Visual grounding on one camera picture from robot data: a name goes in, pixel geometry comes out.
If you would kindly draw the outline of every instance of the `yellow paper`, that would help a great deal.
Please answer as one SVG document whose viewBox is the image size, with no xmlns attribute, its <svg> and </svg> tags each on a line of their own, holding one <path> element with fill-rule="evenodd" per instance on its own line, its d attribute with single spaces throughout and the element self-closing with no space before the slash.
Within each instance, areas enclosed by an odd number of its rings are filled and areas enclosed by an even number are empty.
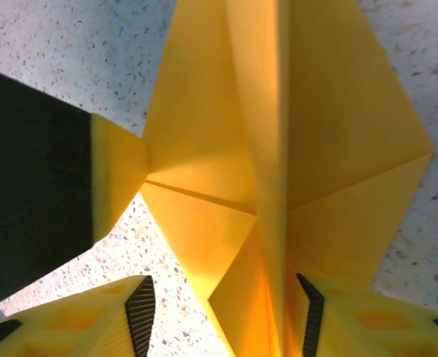
<svg viewBox="0 0 438 357">
<path fill-rule="evenodd" d="M 141 192 L 236 356 L 300 355 L 294 274 L 368 286 L 432 153 L 354 0 L 179 0 L 144 139 Z"/>
<path fill-rule="evenodd" d="M 104 238 L 138 193 L 149 172 L 146 142 L 97 114 L 91 115 L 94 240 Z"/>
</svg>

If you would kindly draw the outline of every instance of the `terrazzo floor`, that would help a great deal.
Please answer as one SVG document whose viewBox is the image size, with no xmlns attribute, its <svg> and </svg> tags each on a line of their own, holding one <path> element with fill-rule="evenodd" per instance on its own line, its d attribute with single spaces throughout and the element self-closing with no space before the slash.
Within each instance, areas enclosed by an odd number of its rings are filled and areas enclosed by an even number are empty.
<svg viewBox="0 0 438 357">
<path fill-rule="evenodd" d="M 438 309 L 438 0 L 361 0 L 437 153 L 373 289 Z M 0 0 L 0 72 L 141 134 L 175 1 Z M 0 303 L 6 314 L 131 274 L 157 294 L 149 356 L 225 356 L 137 195 L 93 249 Z"/>
</svg>

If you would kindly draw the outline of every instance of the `speckled floor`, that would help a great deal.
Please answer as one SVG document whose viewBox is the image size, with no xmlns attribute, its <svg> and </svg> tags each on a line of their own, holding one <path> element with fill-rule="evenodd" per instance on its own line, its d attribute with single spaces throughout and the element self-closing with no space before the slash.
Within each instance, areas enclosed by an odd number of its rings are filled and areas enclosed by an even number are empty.
<svg viewBox="0 0 438 357">
<path fill-rule="evenodd" d="M 438 309 L 438 0 L 360 0 L 437 153 L 373 288 Z M 175 1 L 0 0 L 0 72 L 141 134 Z M 150 356 L 225 350 L 138 195 L 109 237 L 0 304 L 7 313 L 152 274 Z"/>
</svg>

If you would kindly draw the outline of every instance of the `yellow plastic object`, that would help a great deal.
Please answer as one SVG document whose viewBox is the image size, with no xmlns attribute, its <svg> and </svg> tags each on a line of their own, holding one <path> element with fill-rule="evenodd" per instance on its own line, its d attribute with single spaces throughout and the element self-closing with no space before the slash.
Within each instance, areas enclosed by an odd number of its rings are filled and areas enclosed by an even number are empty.
<svg viewBox="0 0 438 357">
<path fill-rule="evenodd" d="M 128 277 L 9 316 L 0 357 L 145 356 L 154 312 L 152 278 Z"/>
<path fill-rule="evenodd" d="M 91 115 L 94 241 L 104 238 L 148 173 L 145 141 L 97 114 Z"/>
<path fill-rule="evenodd" d="M 307 327 L 303 316 L 294 321 L 305 357 L 312 352 L 316 357 L 438 357 L 438 312 L 337 280 L 302 276 L 300 281 L 294 282 L 301 291 L 295 303 L 301 311 L 312 306 Z"/>
</svg>

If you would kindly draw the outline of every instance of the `square cutout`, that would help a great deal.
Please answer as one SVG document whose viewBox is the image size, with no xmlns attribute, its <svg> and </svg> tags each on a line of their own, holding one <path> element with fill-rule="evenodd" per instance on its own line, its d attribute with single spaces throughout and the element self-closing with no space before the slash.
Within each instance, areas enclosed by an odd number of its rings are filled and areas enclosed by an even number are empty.
<svg viewBox="0 0 438 357">
<path fill-rule="evenodd" d="M 104 308 L 77 307 L 57 311 L 44 325 L 45 329 L 86 330 L 103 314 Z"/>
<path fill-rule="evenodd" d="M 352 311 L 367 329 L 413 329 L 416 326 L 400 312 L 385 308 L 367 308 Z"/>
</svg>

